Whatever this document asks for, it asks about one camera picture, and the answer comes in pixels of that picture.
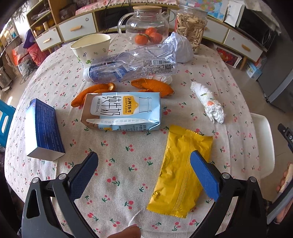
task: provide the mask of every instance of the yellow logo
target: yellow logo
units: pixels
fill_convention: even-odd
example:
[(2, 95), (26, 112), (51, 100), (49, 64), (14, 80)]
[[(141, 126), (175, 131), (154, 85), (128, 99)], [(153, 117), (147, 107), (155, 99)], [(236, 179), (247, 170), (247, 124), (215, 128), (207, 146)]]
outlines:
[(134, 96), (123, 97), (123, 114), (124, 115), (132, 115), (137, 107), (138, 107), (138, 103), (134, 100)]

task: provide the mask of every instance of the glass teapot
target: glass teapot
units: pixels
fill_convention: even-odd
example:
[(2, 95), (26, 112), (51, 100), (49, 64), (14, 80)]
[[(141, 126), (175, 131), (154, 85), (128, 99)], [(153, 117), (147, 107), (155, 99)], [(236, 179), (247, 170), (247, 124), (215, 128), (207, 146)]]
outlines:
[[(126, 37), (131, 43), (141, 46), (156, 45), (162, 43), (169, 34), (167, 12), (162, 13), (159, 6), (134, 6), (134, 12), (124, 15), (118, 22), (118, 33)], [(121, 33), (121, 25), (126, 21), (126, 35)]]

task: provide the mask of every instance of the purple hat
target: purple hat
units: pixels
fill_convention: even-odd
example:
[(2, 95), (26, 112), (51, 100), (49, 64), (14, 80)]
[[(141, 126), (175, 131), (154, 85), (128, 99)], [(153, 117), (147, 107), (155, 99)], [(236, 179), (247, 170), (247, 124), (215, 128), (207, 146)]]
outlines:
[(35, 38), (32, 34), (32, 31), (29, 29), (25, 34), (25, 42), (24, 42), (23, 47), (25, 49), (27, 49), (27, 48), (31, 47), (34, 43), (35, 43)]

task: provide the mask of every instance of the blue gripper pad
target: blue gripper pad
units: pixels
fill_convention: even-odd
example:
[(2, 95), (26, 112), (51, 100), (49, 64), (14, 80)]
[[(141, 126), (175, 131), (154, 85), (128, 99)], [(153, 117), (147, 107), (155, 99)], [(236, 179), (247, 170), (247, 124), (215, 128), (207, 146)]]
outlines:
[(98, 155), (95, 152), (91, 152), (81, 164), (76, 164), (68, 173), (69, 198), (71, 201), (82, 196), (98, 167), (98, 160)]
[(220, 196), (219, 182), (208, 168), (211, 164), (208, 164), (197, 150), (190, 154), (190, 164), (206, 194), (216, 202)]

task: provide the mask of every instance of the blue plastic chair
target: blue plastic chair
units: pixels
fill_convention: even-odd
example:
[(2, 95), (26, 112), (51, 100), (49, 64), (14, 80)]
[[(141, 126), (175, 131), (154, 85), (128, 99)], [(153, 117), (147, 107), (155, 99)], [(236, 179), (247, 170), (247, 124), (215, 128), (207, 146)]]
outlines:
[(0, 100), (0, 111), (2, 112), (0, 119), (0, 145), (3, 147), (6, 147), (8, 132), (15, 110), (13, 106), (8, 106), (5, 102)]

